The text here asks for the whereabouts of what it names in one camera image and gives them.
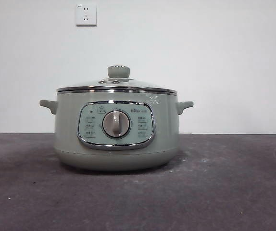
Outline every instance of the chrome panel frame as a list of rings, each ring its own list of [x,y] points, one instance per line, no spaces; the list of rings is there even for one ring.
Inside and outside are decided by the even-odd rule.
[[[144,105],[147,108],[149,108],[149,110],[151,112],[152,125],[153,125],[153,130],[152,130],[151,135],[145,141],[140,142],[140,143],[133,143],[133,144],[97,144],[97,143],[92,143],[92,142],[88,142],[88,141],[84,140],[84,138],[81,137],[80,132],[79,132],[79,123],[80,123],[82,110],[88,105],[108,104],[108,103],[136,104],[136,105]],[[152,110],[152,107],[150,105],[148,105],[147,103],[141,103],[141,102],[135,102],[135,101],[119,101],[119,100],[117,100],[117,101],[114,101],[114,100],[95,101],[95,102],[88,102],[87,104],[83,105],[83,107],[80,109],[79,118],[78,118],[78,126],[77,126],[77,137],[85,146],[87,146],[88,148],[91,148],[91,149],[100,149],[100,150],[106,150],[106,151],[130,150],[130,149],[144,148],[144,147],[148,146],[155,137],[155,134],[156,134],[155,131],[156,131],[156,128],[155,128],[154,112]]]

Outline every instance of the electric hot pot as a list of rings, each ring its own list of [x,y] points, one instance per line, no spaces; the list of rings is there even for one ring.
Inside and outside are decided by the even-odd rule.
[[[160,166],[178,152],[178,115],[193,106],[175,90],[129,78],[108,67],[109,78],[57,89],[41,100],[55,118],[54,150],[71,166],[104,171]]]

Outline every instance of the electrical socket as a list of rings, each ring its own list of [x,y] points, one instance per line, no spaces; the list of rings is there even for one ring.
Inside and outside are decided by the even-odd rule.
[[[92,3],[77,5],[75,17],[77,26],[96,26],[96,5]]]

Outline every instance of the white wall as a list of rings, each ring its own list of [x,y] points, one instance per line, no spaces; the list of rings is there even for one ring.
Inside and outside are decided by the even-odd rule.
[[[53,132],[38,101],[113,64],[195,102],[181,133],[276,133],[276,0],[97,0],[76,27],[83,2],[0,0],[0,133]]]

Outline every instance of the dark gray surface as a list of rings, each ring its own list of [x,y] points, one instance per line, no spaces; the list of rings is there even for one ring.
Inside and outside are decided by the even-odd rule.
[[[160,168],[59,163],[51,134],[0,134],[0,231],[276,231],[276,135],[181,135]]]

